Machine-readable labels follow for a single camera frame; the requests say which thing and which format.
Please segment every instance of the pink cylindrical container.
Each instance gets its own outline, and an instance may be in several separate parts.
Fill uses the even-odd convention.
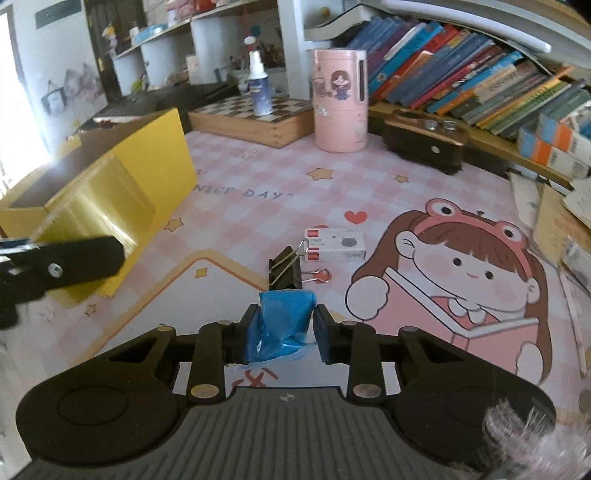
[[[334,153],[353,153],[365,148],[368,134],[365,50],[316,50],[312,77],[316,146]]]

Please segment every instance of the small white box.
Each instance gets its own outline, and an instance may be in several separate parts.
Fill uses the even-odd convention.
[[[365,259],[363,232],[359,228],[308,228],[304,232],[307,262],[349,262]]]

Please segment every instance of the red heart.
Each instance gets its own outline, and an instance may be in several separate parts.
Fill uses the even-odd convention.
[[[348,210],[347,212],[345,212],[345,218],[348,222],[354,223],[355,225],[359,225],[360,223],[363,223],[368,219],[368,213],[363,211],[355,213],[351,212],[351,210]]]

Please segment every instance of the blue plastic bag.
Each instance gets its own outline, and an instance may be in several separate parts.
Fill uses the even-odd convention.
[[[261,309],[248,330],[248,362],[291,355],[305,346],[316,295],[308,290],[273,290],[260,293],[259,298]]]

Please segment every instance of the cardboard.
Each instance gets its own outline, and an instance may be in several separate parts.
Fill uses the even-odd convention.
[[[569,237],[591,252],[591,232],[564,206],[562,195],[544,185],[533,241],[540,253],[559,266]]]
[[[125,264],[98,289],[112,296],[196,184],[178,112],[158,112],[75,136],[0,200],[0,227],[43,242],[116,236]],[[71,306],[83,298],[58,300]]]

